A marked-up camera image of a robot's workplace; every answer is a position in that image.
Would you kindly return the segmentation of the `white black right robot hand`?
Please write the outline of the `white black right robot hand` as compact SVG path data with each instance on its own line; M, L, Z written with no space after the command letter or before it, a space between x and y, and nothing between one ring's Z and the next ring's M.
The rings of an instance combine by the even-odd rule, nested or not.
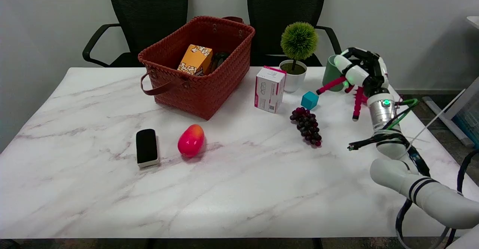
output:
M387 66L377 53L350 47L336 55L333 63L349 84L364 89L366 97L389 93Z

